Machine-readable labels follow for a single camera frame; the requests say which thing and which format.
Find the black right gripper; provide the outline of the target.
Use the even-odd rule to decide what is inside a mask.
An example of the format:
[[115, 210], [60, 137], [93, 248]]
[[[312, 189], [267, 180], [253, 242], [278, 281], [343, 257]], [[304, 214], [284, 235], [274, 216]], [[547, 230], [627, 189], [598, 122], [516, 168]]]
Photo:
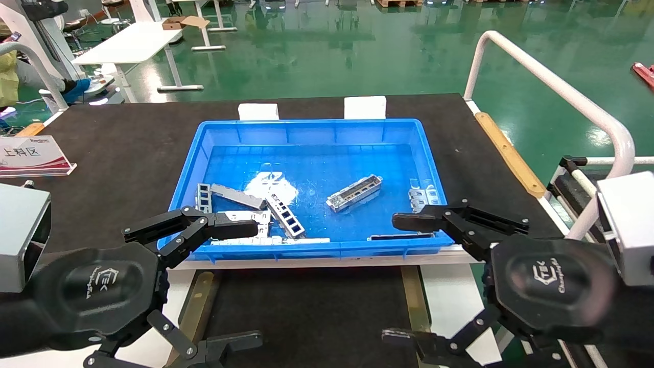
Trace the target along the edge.
[[[411, 347], [421, 362], [445, 367], [562, 367], [555, 349], [533, 349], [518, 362], [482, 365], [467, 352], [492, 324], [516, 335], [560, 339], [575, 344], [603, 340], [620, 275], [603, 245], [573, 239], [525, 236], [530, 220], [486, 205], [425, 205], [418, 213], [395, 213], [394, 228], [422, 233], [443, 231], [477, 261], [489, 262], [497, 307], [484, 308], [452, 338], [408, 329], [383, 329], [388, 344]], [[486, 229], [509, 236], [494, 240]]]

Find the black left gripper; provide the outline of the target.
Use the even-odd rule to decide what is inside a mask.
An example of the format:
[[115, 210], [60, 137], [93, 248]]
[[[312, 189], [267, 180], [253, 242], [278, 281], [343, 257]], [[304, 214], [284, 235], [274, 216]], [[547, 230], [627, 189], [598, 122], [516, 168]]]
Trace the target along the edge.
[[[178, 353], [169, 367], [224, 367], [228, 353], [260, 347], [263, 335], [248, 331], [194, 344], [157, 310], [166, 302], [166, 268], [180, 265], [210, 239], [258, 232], [255, 220], [185, 206], [124, 228], [131, 243], [121, 247], [44, 255], [22, 292], [2, 293], [1, 354], [79, 350], [103, 341], [129, 345], [151, 326]], [[172, 235], [157, 254], [145, 247]], [[143, 367], [115, 358], [118, 349], [117, 343], [103, 343], [83, 366]]]

